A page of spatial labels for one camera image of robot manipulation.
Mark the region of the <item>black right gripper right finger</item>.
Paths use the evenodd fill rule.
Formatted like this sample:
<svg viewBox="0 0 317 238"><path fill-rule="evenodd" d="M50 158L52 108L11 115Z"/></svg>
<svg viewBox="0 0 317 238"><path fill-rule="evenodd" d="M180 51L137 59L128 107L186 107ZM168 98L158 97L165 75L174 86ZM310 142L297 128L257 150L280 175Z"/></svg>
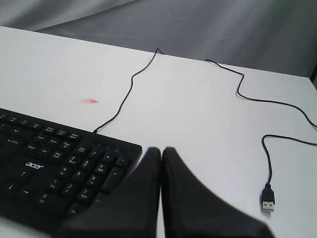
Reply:
<svg viewBox="0 0 317 238"><path fill-rule="evenodd" d="M161 196L167 238L272 238L264 222L201 183L173 147L162 154Z"/></svg>

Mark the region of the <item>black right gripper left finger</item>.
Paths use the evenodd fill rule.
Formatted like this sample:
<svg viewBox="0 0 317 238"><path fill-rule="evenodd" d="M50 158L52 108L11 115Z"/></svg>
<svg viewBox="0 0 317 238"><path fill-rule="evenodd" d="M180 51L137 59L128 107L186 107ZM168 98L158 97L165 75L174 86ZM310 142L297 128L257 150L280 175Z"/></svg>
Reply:
<svg viewBox="0 0 317 238"><path fill-rule="evenodd" d="M58 237L156 237L160 175L160 150L150 147L127 180L100 202L64 221Z"/></svg>

